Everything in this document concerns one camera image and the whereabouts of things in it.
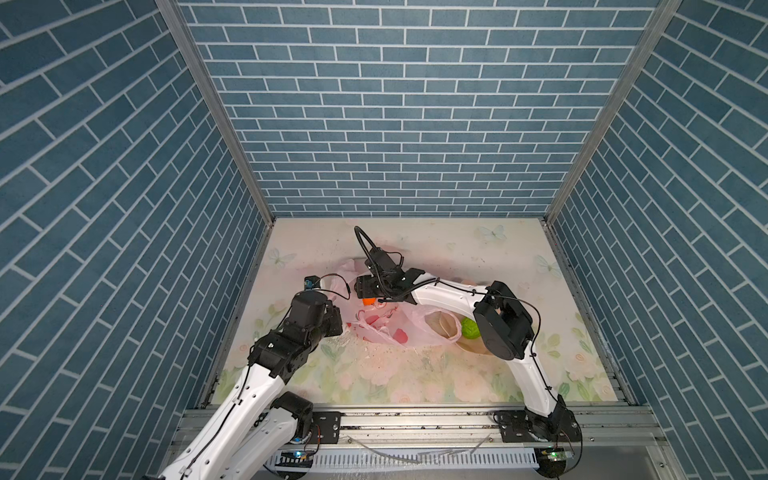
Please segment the pink plastic bag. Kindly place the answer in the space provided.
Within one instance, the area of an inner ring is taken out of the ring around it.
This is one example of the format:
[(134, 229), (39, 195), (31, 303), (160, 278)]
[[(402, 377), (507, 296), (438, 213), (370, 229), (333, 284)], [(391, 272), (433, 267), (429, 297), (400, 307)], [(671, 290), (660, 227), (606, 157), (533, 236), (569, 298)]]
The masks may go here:
[(363, 341), (404, 348), (454, 344), (461, 338), (461, 322), (453, 312), (410, 303), (365, 305), (353, 291), (356, 278), (366, 272), (361, 259), (345, 259), (334, 265), (342, 279), (322, 281), (334, 294), (346, 330)]

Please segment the peach scalloped bowl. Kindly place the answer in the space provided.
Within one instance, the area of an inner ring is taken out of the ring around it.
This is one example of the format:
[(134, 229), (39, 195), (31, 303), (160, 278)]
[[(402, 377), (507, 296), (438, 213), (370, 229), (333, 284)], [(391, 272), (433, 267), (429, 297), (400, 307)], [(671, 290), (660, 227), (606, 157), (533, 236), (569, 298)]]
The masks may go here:
[(486, 285), (439, 280), (428, 284), (414, 297), (418, 298), (420, 305), (436, 309), (427, 316), (427, 324), (436, 334), (454, 340), (461, 349), (470, 353), (490, 355), (474, 315), (476, 303), (486, 293)]

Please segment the green fake fruit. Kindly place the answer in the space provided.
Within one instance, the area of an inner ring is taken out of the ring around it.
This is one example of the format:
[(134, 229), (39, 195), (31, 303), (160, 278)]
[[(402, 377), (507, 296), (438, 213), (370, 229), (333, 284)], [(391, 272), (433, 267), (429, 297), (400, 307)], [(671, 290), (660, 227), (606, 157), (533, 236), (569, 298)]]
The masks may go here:
[(461, 320), (461, 334), (467, 340), (475, 340), (481, 337), (477, 323), (468, 317), (464, 317)]

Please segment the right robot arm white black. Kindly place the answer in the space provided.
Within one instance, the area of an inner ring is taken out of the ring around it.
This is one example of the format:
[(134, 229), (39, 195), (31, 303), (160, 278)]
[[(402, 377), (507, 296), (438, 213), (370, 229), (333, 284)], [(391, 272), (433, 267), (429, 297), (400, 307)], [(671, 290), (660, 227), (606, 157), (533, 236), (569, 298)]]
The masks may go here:
[(360, 299), (435, 307), (472, 319), (486, 349), (503, 360), (523, 394), (525, 418), (534, 438), (556, 442), (583, 440), (581, 426), (539, 365), (534, 321), (539, 311), (518, 299), (500, 281), (472, 286), (443, 280), (423, 270), (405, 270), (377, 246), (365, 249), (370, 271), (355, 281)]

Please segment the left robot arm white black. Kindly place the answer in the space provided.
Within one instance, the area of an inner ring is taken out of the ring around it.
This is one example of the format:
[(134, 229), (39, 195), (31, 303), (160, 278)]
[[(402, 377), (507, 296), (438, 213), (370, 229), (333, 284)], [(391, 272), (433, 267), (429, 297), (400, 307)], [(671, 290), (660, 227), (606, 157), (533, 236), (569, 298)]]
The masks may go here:
[(286, 385), (326, 337), (343, 331), (340, 310), (305, 290), (278, 327), (256, 340), (226, 399), (159, 479), (250, 479), (284, 445), (304, 442), (313, 404)]

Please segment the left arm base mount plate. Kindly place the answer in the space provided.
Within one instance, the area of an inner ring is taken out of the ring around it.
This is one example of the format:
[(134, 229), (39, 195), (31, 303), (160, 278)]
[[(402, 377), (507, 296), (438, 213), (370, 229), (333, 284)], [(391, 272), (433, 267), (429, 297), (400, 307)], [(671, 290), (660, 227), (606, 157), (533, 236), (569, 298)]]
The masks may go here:
[(339, 412), (319, 412), (299, 417), (284, 408), (273, 408), (261, 418), (252, 435), (255, 439), (273, 443), (282, 440), (280, 446), (337, 444), (340, 423)]

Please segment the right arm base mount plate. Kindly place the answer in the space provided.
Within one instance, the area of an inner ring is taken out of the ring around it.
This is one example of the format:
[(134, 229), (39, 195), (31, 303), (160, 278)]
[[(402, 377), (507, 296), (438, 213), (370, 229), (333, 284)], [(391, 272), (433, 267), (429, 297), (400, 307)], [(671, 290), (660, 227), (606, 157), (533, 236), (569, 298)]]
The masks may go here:
[(548, 416), (528, 409), (499, 410), (492, 413), (491, 419), (498, 426), (504, 443), (577, 443), (583, 440), (574, 413), (560, 405)]

